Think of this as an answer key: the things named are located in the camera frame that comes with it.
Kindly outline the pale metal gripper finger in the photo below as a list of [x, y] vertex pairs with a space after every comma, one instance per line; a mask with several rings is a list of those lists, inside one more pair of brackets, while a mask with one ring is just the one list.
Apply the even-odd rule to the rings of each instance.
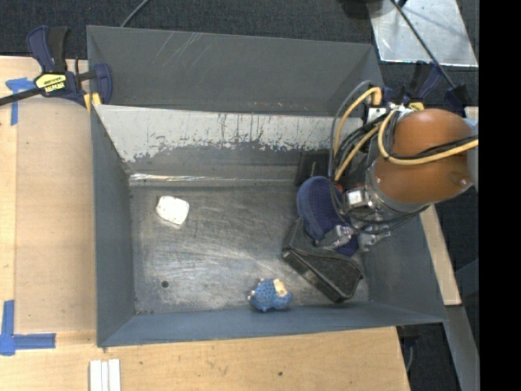
[[345, 192], [345, 208], [358, 209], [367, 206], [366, 190], [364, 188], [353, 188]]
[[316, 241], [319, 248], [340, 248], [352, 240], [353, 232], [350, 226], [336, 225]]

